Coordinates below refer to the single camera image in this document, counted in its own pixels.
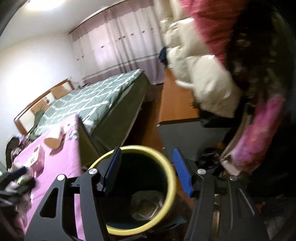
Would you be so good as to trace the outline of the red dotted quilted jacket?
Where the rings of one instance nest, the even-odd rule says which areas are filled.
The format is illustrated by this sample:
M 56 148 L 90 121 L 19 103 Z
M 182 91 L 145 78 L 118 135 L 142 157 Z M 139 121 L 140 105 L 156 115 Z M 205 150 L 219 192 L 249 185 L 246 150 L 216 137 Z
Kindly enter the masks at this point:
M 230 41 L 232 28 L 248 1 L 191 0 L 180 3 L 194 19 L 197 32 L 211 53 L 226 66 L 226 46 Z

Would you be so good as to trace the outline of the bed with green quilt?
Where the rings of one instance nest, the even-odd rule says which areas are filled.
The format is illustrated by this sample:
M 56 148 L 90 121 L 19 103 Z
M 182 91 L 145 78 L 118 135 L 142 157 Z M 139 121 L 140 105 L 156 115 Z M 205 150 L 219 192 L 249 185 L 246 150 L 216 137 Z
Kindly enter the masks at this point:
M 114 75 L 54 100 L 32 129 L 39 137 L 77 115 L 99 154 L 123 145 L 137 119 L 150 82 L 141 69 Z

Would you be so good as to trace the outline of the black jacket on nightstand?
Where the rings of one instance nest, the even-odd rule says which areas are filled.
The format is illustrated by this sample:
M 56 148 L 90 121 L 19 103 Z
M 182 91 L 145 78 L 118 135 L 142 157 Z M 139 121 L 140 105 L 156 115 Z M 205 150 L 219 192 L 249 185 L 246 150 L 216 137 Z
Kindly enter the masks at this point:
M 16 156 L 23 150 L 23 144 L 20 137 L 12 137 L 6 144 L 6 169 L 12 167 Z

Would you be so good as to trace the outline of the wooden headboard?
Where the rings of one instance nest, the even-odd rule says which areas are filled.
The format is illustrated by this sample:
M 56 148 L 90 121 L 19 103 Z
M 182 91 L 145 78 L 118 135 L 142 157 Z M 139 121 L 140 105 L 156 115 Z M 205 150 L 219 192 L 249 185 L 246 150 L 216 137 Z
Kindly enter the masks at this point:
M 37 99 L 29 103 L 19 114 L 14 118 L 16 128 L 22 135 L 27 135 L 33 128 L 35 114 L 39 110 L 46 110 L 49 105 L 61 97 L 69 94 L 74 90 L 74 87 L 69 79 L 63 80 L 51 89 L 41 94 Z

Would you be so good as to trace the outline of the pink strawberry milk carton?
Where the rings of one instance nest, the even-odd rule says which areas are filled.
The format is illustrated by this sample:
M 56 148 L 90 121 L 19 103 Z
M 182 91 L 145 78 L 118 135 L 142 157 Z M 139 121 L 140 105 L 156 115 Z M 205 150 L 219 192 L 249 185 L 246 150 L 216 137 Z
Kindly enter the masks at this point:
M 38 145 L 29 158 L 30 168 L 34 172 L 40 172 L 44 168 L 45 151 L 42 145 Z

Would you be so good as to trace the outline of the cream puffer jacket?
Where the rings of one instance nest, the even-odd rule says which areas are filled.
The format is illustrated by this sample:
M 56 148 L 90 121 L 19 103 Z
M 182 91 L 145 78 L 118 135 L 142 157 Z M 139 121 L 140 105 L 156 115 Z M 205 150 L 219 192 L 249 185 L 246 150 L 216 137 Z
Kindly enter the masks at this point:
M 180 87 L 190 89 L 201 110 L 233 118 L 241 91 L 230 73 L 207 48 L 192 18 L 165 18 L 160 27 L 166 58 Z

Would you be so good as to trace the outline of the pink floral hanging garment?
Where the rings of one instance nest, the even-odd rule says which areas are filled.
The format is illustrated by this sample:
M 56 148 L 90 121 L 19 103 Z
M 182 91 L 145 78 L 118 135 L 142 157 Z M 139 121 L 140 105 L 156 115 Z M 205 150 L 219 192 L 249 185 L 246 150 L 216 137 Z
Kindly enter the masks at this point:
M 247 105 L 236 134 L 220 157 L 229 174 L 238 176 L 260 166 L 281 123 L 284 102 L 281 94 L 275 94 L 267 102 L 260 101 L 254 114 L 249 114 L 251 105 Z

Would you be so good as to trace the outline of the yellow rimmed trash bin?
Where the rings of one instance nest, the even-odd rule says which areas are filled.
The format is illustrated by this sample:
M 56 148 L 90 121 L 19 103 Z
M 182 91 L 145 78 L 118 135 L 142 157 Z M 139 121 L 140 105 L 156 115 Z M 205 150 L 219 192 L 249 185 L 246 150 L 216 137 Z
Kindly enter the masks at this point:
M 146 146 L 120 150 L 116 181 L 104 202 L 109 234 L 131 236 L 172 226 L 177 184 L 170 161 Z

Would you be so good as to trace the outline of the clothes pile on cabinet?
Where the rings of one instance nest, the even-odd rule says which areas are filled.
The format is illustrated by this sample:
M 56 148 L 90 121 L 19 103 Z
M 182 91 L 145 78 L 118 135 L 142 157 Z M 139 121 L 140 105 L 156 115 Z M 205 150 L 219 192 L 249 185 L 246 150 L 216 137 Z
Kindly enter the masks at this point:
M 166 47 L 163 47 L 163 49 L 161 49 L 158 59 L 160 61 L 160 63 L 164 64 L 165 66 L 168 66 L 168 59 L 167 59 L 167 49 Z

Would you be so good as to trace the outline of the pink white curtain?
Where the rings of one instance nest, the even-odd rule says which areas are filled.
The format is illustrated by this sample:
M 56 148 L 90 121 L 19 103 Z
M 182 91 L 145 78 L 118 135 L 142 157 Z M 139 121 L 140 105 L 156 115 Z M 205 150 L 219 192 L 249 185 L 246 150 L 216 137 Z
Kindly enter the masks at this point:
M 120 1 L 69 34 L 84 83 L 137 69 L 151 84 L 164 80 L 165 66 L 159 61 L 164 42 L 153 1 Z

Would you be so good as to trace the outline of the white paper cup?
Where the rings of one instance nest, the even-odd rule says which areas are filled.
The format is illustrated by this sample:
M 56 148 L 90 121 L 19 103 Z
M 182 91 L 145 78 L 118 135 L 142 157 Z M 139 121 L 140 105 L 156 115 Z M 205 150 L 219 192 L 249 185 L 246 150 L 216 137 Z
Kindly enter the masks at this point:
M 65 135 L 65 131 L 63 127 L 56 126 L 49 130 L 49 132 L 47 133 L 44 139 L 44 144 L 53 150 L 58 149 L 61 145 L 64 135 Z

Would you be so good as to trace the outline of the wooden tv cabinet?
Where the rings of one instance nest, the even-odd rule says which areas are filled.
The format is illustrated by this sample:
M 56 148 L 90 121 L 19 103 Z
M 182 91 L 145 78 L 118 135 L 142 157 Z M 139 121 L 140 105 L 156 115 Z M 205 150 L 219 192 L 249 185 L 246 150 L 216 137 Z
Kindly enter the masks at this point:
M 165 70 L 158 130 L 164 153 L 173 160 L 173 149 L 178 147 L 187 159 L 196 160 L 204 149 L 216 147 L 224 139 L 227 128 L 205 128 L 199 110 L 191 107 L 191 90 L 179 87 L 170 69 Z

